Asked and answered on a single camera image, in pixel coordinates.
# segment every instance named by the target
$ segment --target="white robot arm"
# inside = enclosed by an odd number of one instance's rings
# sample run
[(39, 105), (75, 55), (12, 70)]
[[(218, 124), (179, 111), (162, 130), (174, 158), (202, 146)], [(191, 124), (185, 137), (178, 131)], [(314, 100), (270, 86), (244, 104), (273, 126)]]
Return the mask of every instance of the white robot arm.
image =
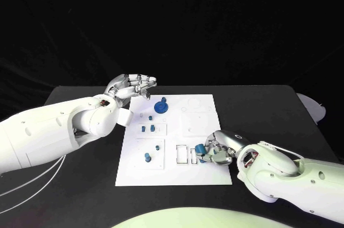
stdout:
[[(282, 198), (304, 211), (344, 224), (344, 165), (307, 159), (266, 142), (252, 144), (228, 131), (215, 131), (202, 148), (198, 158), (217, 165), (228, 165), (237, 158), (239, 179), (263, 201)], [(294, 161), (278, 150), (299, 159)]]
[(20, 112), (0, 122), (0, 174), (43, 164), (107, 136), (116, 123), (127, 126), (130, 97), (148, 100), (156, 78), (120, 75), (104, 94)]

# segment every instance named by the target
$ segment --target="robotic hand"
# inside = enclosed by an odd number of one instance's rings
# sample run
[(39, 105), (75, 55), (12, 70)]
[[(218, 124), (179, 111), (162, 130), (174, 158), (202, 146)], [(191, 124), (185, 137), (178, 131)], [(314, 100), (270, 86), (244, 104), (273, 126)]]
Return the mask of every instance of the robotic hand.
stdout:
[(122, 74), (104, 94), (20, 112), (0, 122), (0, 174), (43, 164), (107, 136), (116, 123), (127, 126), (130, 97), (150, 95), (156, 78)]
[[(278, 150), (299, 159), (294, 161)], [(344, 165), (307, 159), (263, 141), (252, 144), (224, 130), (208, 136), (204, 151), (197, 157), (217, 165), (228, 165), (237, 158), (239, 179), (263, 201), (282, 198), (304, 211), (344, 224)]]

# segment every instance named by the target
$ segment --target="black curtain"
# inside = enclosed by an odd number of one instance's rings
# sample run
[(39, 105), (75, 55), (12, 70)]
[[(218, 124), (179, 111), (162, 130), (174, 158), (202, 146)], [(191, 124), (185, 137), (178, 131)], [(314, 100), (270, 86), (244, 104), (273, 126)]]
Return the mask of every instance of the black curtain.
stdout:
[(0, 14), (3, 119), (122, 73), (289, 84), (324, 103), (340, 91), (341, 0), (0, 0)]

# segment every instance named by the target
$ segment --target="black table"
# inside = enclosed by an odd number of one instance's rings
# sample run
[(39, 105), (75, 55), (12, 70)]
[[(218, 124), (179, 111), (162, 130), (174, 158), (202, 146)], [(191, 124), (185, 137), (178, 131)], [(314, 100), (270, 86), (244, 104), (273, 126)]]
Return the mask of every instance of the black table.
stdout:
[[(103, 93), (104, 87), (55, 88), (46, 104)], [(266, 141), (308, 158), (337, 162), (295, 91), (272, 86), (158, 86), (152, 94), (213, 94), (221, 128), (253, 143)], [(67, 155), (61, 171), (38, 196), (0, 215), (2, 227), (107, 228), (129, 218), (175, 207), (213, 207), (252, 213), (294, 227), (341, 227), (279, 199), (266, 203), (237, 179), (230, 165), (231, 186), (114, 187), (124, 127)], [(0, 179), (6, 191), (32, 179), (52, 163), (9, 172)], [(2, 210), (38, 191), (52, 173), (0, 198)]]

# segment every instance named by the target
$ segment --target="blue object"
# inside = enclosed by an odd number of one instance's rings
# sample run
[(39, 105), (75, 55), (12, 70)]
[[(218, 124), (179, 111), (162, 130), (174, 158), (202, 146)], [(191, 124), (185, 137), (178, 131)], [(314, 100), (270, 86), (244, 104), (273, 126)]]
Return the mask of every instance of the blue object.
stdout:
[(168, 109), (169, 109), (169, 106), (166, 104), (166, 98), (163, 97), (162, 101), (156, 102), (155, 104), (155, 111), (156, 113), (163, 114), (168, 111)]
[(146, 162), (150, 162), (152, 158), (149, 156), (149, 153), (145, 153), (145, 158), (146, 158)]
[(195, 152), (201, 154), (207, 154), (207, 150), (202, 144), (195, 146)]

